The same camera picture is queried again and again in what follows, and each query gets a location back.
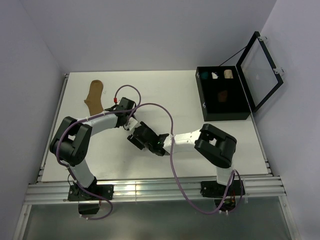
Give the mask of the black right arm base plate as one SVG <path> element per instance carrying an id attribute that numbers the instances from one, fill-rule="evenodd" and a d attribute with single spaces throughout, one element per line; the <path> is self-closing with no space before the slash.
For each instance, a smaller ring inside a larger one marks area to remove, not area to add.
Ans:
<path id="1" fill-rule="evenodd" d="M 226 196 L 240 196 L 241 192 L 245 194 L 242 184 L 243 182 L 238 179 L 234 180 L 229 186 Z M 200 186 L 200 194 L 205 198 L 222 198 L 226 189 L 225 185 L 218 184 L 216 181 L 202 181 Z"/>

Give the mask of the tan ribbed sock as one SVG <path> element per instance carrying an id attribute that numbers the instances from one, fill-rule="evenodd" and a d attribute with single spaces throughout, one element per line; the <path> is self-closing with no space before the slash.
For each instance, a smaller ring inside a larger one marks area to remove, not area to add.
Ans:
<path id="1" fill-rule="evenodd" d="M 100 114 L 104 111 L 101 102 L 103 88 L 103 83 L 98 79 L 93 80 L 90 83 L 88 95 L 84 100 L 84 103 L 89 110 L 90 116 Z"/>

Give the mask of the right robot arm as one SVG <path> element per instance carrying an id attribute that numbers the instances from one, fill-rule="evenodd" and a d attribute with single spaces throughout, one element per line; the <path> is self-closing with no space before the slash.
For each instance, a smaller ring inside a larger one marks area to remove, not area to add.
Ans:
<path id="1" fill-rule="evenodd" d="M 199 152 L 216 167 L 216 189 L 222 195 L 229 194 L 234 183 L 230 178 L 233 167 L 233 155 L 236 152 L 237 140 L 221 129 L 206 123 L 201 129 L 170 135 L 156 134 L 144 122 L 131 118 L 124 129 L 130 133 L 128 140 L 138 149 L 148 149 L 157 156 L 168 156 L 171 153 Z"/>

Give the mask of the dark brown striped-cuff sock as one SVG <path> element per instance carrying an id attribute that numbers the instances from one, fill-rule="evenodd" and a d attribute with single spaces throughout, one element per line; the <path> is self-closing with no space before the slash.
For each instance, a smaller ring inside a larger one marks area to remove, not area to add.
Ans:
<path id="1" fill-rule="evenodd" d="M 217 93 L 217 100 L 219 103 L 225 103 L 228 100 L 228 91 L 223 90 Z"/>

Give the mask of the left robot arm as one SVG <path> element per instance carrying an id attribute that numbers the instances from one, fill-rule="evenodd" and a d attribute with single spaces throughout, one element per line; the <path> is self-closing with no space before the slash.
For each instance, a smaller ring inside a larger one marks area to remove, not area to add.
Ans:
<path id="1" fill-rule="evenodd" d="M 91 200 L 98 193 L 97 179 L 86 162 L 90 139 L 102 131 L 123 127 L 131 111 L 136 107 L 133 100 L 121 98 L 112 108 L 96 115 L 76 119 L 65 117 L 49 145 L 58 163 L 67 168 L 76 185 L 81 185 L 79 194 Z"/>

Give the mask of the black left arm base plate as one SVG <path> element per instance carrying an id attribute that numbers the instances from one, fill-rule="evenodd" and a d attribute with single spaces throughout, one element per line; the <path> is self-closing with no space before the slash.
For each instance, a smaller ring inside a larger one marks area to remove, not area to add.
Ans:
<path id="1" fill-rule="evenodd" d="M 81 189 L 78 185 L 69 188 L 67 200 L 69 202 L 99 201 L 103 199 L 112 200 L 114 186 L 112 184 L 98 184 L 89 189 Z"/>

